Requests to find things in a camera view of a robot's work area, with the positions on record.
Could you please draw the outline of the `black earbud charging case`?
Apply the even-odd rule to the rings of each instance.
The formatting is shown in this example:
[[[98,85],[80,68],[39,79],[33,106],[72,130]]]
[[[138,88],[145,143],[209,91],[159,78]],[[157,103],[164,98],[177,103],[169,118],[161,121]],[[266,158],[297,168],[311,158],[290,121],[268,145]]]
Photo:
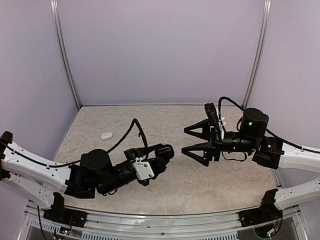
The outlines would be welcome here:
[[[155,156],[163,159],[172,159],[175,156],[174,148],[170,144],[164,144],[157,148],[155,151]]]

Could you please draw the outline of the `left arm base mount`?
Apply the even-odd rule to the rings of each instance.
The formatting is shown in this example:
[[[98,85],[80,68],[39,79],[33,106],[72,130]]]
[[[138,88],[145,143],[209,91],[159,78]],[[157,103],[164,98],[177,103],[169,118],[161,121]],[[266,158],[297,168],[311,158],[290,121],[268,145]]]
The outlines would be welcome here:
[[[70,227],[84,228],[88,213],[65,207],[65,198],[58,192],[53,193],[50,209],[43,211],[43,218]]]

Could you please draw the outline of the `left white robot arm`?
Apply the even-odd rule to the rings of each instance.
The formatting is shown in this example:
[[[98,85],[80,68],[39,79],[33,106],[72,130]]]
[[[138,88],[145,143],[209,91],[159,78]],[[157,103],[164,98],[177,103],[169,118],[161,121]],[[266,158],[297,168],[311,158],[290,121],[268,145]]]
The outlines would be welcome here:
[[[160,143],[127,149],[125,160],[116,165],[103,149],[61,164],[23,149],[13,141],[13,134],[5,131],[0,137],[0,179],[63,223],[70,218],[64,195],[94,199],[96,194],[113,195],[133,181],[147,186],[166,170],[174,155],[170,144]]]

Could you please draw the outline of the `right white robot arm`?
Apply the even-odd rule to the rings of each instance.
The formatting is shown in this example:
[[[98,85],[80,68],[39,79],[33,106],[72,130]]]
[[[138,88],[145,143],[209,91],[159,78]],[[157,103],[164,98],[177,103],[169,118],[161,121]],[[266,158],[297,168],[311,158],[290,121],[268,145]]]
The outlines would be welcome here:
[[[247,108],[239,120],[237,131],[224,131],[223,120],[213,103],[204,106],[207,118],[184,128],[184,133],[202,139],[202,143],[186,146],[182,154],[203,166],[219,161],[225,153],[242,153],[269,169],[320,171],[319,149],[286,143],[276,136],[266,136],[269,116],[256,108]]]

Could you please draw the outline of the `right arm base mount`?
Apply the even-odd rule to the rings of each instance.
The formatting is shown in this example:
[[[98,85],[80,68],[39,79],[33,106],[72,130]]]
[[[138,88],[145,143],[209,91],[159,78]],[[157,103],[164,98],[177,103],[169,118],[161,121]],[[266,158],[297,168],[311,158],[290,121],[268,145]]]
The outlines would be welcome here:
[[[275,206],[275,195],[278,189],[268,190],[262,200],[260,206],[249,210],[242,210],[238,213],[238,217],[242,227],[259,225],[262,223],[275,221],[277,218],[283,217],[283,211]]]

